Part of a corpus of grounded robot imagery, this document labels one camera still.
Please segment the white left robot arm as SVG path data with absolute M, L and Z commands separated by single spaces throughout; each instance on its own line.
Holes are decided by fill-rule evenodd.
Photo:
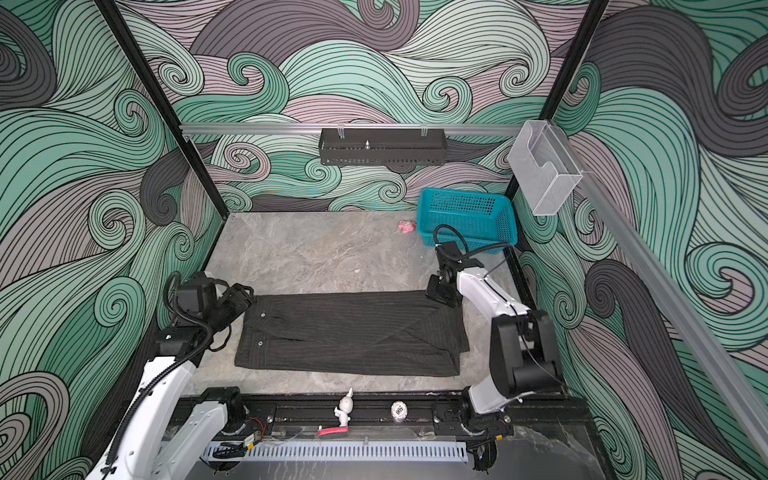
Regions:
M 170 316 L 185 324 L 172 329 L 145 364 L 134 399 L 89 479 L 184 479 L 210 441 L 232 420 L 244 419 L 234 388 L 196 404 L 171 440 L 162 441 L 203 353 L 216 333 L 255 304 L 253 289 L 207 277 L 183 283 L 174 274 L 161 299 Z

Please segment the dark grey pinstriped shirt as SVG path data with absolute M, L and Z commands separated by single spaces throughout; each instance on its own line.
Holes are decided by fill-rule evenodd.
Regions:
M 423 291 L 263 296 L 234 363 L 251 370 L 454 377 L 470 349 L 463 311 Z

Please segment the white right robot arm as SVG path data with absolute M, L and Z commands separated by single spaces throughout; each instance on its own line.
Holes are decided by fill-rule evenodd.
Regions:
M 491 278 L 482 262 L 454 242 L 435 246 L 438 272 L 427 296 L 450 307 L 471 303 L 490 324 L 488 376 L 468 388 L 476 415 L 496 413 L 525 397 L 562 386 L 554 324 Z

